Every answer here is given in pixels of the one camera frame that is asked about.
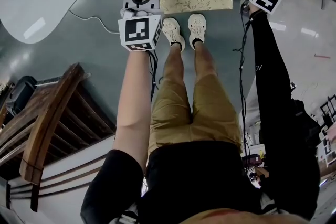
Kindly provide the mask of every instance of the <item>white sneaker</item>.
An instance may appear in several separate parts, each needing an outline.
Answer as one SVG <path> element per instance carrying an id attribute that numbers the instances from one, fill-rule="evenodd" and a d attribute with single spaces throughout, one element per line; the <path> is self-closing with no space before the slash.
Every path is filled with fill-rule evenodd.
<path id="1" fill-rule="evenodd" d="M 180 34 L 180 25 L 174 18 L 166 18 L 163 20 L 162 30 L 164 35 L 167 37 L 170 46 L 179 42 L 181 44 L 181 52 L 183 52 L 185 48 L 185 40 Z"/>
<path id="2" fill-rule="evenodd" d="M 206 20 L 202 14 L 192 14 L 188 20 L 188 27 L 190 30 L 189 43 L 195 49 L 193 40 L 200 39 L 204 43 L 204 34 L 206 30 Z"/>

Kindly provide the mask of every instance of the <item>white wall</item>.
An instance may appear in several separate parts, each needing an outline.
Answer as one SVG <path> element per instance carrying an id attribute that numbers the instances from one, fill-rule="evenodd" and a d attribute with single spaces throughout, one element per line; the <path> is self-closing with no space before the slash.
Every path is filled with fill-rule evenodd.
<path id="1" fill-rule="evenodd" d="M 69 169 L 75 168 L 79 165 L 87 163 L 95 158 L 98 158 L 111 150 L 114 141 L 114 136 L 105 139 L 81 152 L 78 152 L 72 156 L 69 156 L 61 161 L 51 164 L 45 167 L 42 178 L 57 175 Z M 101 160 L 95 164 L 89 165 L 81 170 L 75 171 L 68 175 L 56 178 L 54 180 L 45 182 L 41 186 L 50 185 L 62 180 L 65 180 L 76 175 L 80 175 L 84 172 L 90 171 L 103 164 L 104 160 Z M 79 180 L 75 180 L 61 186 L 48 188 L 41 190 L 40 194 L 52 193 L 58 190 L 75 187 L 86 182 L 90 182 L 94 179 L 97 173 L 83 177 Z M 16 178 L 9 182 L 12 187 L 26 184 L 22 178 Z M 82 220 L 79 216 L 80 207 L 83 202 L 84 195 L 88 187 L 77 189 L 68 193 L 59 195 L 42 197 L 38 200 L 38 211 L 33 212 L 30 209 L 30 199 L 25 200 L 13 200 L 12 208 L 16 211 L 18 216 L 26 223 L 31 224 L 82 224 Z"/>

